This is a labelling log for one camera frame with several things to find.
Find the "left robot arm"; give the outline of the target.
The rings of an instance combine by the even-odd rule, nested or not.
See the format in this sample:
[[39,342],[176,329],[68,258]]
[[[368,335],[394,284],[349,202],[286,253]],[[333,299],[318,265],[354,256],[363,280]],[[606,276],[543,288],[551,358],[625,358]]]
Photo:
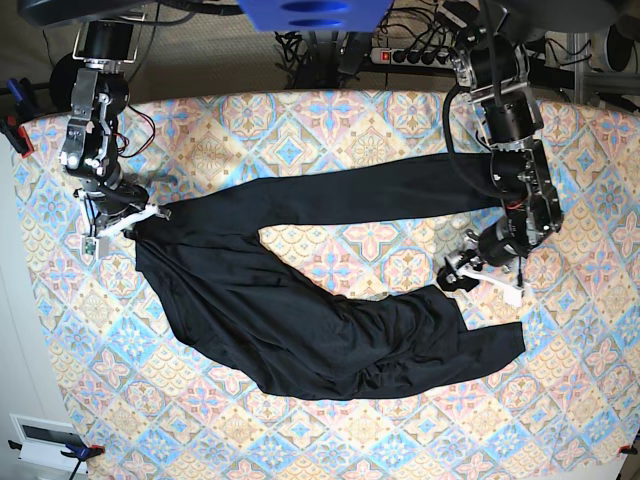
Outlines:
[[[624,1],[482,1],[477,19],[456,38],[451,63],[456,83],[445,97],[442,122],[449,162],[476,191],[500,202],[502,217],[482,233],[468,231],[437,275],[444,291],[474,289],[485,267],[521,263],[564,214],[542,142],[543,119],[529,83],[525,45],[548,31],[587,33],[618,20]],[[454,98],[464,95],[476,115],[489,157],[479,173],[464,166],[450,127]]]

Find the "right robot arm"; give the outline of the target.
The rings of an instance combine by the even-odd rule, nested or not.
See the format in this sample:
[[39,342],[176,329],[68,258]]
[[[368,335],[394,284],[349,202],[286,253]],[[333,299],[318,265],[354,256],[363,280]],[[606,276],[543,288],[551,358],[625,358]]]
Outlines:
[[146,207],[147,191],[123,179],[118,115],[129,102],[123,67],[138,53],[134,28],[145,19],[142,1],[19,1],[18,14],[37,27],[80,24],[71,59],[78,66],[70,118],[59,161],[78,179],[88,223],[104,228]]

